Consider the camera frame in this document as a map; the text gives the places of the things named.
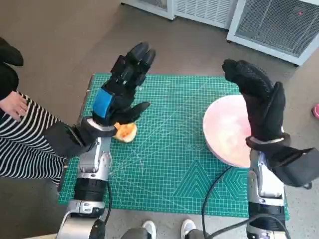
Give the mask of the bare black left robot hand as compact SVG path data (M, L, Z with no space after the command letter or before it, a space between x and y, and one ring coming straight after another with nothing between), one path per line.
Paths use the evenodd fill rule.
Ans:
M142 102L135 106L137 87L146 79L156 51L147 42L140 42L125 56L120 55L111 69L110 78L98 90L92 108L93 120L103 126L127 124L137 120L149 106Z

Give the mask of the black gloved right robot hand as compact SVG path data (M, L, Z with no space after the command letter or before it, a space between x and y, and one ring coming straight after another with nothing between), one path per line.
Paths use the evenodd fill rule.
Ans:
M251 135L264 142L282 138L286 105L283 84L272 83L264 71L244 60L226 59L222 69L225 79L235 83L244 97Z

